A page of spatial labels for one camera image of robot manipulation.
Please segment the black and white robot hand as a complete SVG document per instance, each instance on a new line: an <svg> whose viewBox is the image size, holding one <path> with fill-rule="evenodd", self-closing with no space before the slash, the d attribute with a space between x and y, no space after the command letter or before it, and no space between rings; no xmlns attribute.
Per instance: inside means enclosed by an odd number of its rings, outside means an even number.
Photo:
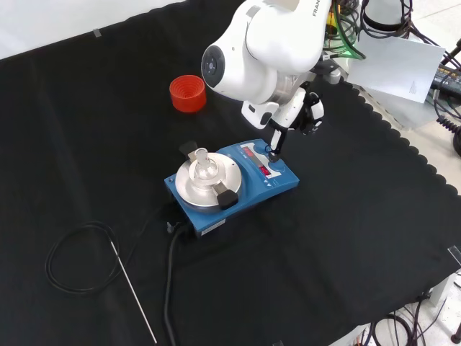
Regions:
<svg viewBox="0 0 461 346"><path fill-rule="evenodd" d="M265 151L271 162L280 158L283 143L291 130L298 130L303 135L315 132L323 122L324 107L321 98L310 90L310 82L300 85L294 97L281 106L269 121L274 129L271 143Z"/></svg>

